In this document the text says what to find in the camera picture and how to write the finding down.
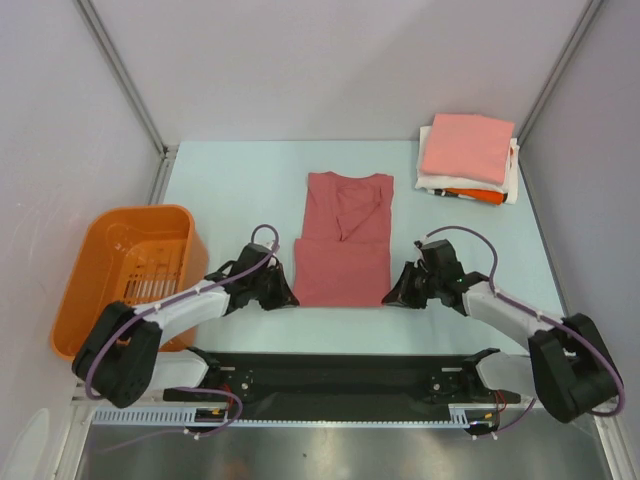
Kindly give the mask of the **red t shirt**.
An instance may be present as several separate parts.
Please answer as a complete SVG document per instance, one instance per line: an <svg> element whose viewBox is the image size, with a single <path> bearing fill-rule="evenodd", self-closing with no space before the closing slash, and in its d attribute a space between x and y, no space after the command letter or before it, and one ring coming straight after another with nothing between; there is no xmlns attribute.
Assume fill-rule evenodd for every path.
<svg viewBox="0 0 640 480"><path fill-rule="evenodd" d="M303 307L378 308L391 290L394 178L311 173L294 295Z"/></svg>

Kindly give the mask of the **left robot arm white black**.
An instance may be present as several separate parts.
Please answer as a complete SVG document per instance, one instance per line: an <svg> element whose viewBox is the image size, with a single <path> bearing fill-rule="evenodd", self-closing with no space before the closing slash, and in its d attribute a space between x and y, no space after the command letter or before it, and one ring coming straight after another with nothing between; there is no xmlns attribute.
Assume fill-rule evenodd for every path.
<svg viewBox="0 0 640 480"><path fill-rule="evenodd" d="M117 408L133 405L149 390L186 387L197 398L210 399L221 387L220 374L211 369L214 360L193 347L160 349L252 301L265 311L300 305L274 251L256 243L183 292L135 307L108 304L76 354L72 372L85 382L89 398Z"/></svg>

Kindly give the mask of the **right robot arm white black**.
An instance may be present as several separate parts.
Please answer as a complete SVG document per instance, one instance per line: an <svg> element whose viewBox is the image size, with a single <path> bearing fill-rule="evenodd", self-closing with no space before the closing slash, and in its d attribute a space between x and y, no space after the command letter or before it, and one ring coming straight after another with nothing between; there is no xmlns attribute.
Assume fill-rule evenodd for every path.
<svg viewBox="0 0 640 480"><path fill-rule="evenodd" d="M495 348L466 360L463 393L484 401L504 391L539 401L556 420L569 423L622 399L624 386L593 320L584 314L558 318L509 297L479 272L467 273L447 240L416 244L420 257L405 264L384 296L385 305L424 309L429 301L483 322L526 350Z"/></svg>

